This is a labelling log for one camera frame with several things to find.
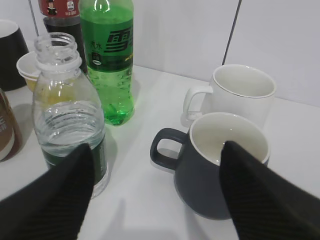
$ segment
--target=green label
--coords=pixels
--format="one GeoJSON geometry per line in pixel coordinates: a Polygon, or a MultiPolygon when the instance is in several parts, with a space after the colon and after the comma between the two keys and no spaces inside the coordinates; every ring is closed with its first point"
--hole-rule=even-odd
{"type": "Polygon", "coordinates": [[[86,64],[100,72],[116,72],[132,65],[133,22],[98,24],[81,19],[86,64]]]}
{"type": "MultiPolygon", "coordinates": [[[[91,150],[94,161],[94,184],[100,182],[107,171],[106,155],[105,155],[105,139],[91,150]]],[[[63,156],[55,156],[42,150],[44,158],[49,168],[52,168],[62,162],[65,158],[63,156]]]]}

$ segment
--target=clear plastic bottle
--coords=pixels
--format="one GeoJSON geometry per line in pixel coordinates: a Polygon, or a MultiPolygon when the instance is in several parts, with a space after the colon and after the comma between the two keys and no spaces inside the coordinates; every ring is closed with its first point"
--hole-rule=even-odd
{"type": "Polygon", "coordinates": [[[92,197],[107,184],[105,124],[94,86],[79,69],[75,38],[52,32],[35,40],[41,74],[33,92],[34,130],[49,168],[76,146],[88,143],[93,153],[95,186],[92,197]]]}
{"type": "Polygon", "coordinates": [[[107,124],[121,125],[134,113],[132,0],[80,0],[86,64],[107,124]]]}

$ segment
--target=bottle label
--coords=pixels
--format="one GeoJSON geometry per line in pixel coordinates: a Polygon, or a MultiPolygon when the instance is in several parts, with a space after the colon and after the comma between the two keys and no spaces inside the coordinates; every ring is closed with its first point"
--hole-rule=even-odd
{"type": "MultiPolygon", "coordinates": [[[[107,171],[106,153],[105,153],[105,138],[93,149],[91,149],[94,162],[94,184],[100,182],[107,171]]],[[[42,149],[47,166],[52,168],[62,162],[65,158],[62,156],[52,155],[42,149]]]]}
{"type": "Polygon", "coordinates": [[[117,72],[133,64],[133,19],[98,24],[81,19],[86,64],[100,72],[117,72]]]}
{"type": "Polygon", "coordinates": [[[55,18],[70,18],[79,15],[79,0],[38,0],[43,15],[55,18]]]}

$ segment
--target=white table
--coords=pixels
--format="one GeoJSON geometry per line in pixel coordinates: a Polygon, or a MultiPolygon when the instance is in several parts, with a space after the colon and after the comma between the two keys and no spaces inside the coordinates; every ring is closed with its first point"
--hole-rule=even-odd
{"type": "MultiPolygon", "coordinates": [[[[181,114],[188,88],[207,82],[134,68],[136,111],[120,127],[107,127],[110,179],[90,202],[80,240],[236,240],[231,219],[203,218],[183,204],[173,172],[152,164],[151,142],[165,127],[187,131],[181,114]]],[[[0,199],[14,193],[47,170],[33,131],[32,94],[23,87],[7,92],[27,139],[12,159],[0,163],[0,199]]],[[[271,144],[269,167],[320,198],[320,108],[276,99],[264,131],[271,144]]],[[[179,144],[163,140],[160,148],[177,155],[179,144]]]]}

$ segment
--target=dark gray mug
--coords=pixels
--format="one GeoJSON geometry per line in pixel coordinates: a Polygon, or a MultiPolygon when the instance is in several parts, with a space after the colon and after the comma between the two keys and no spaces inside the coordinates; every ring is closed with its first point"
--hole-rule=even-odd
{"type": "Polygon", "coordinates": [[[268,164],[270,147],[263,132],[246,118],[232,113],[203,115],[193,122],[188,133],[164,128],[151,145],[152,161],[175,171],[175,185],[181,198],[204,217],[230,217],[219,181],[221,151],[226,141],[238,143],[261,163],[268,164]],[[182,144],[177,159],[158,152],[162,139],[182,144]]]}
{"type": "Polygon", "coordinates": [[[0,19],[0,88],[10,91],[26,85],[16,64],[27,54],[28,48],[19,26],[10,20],[0,19]]]}

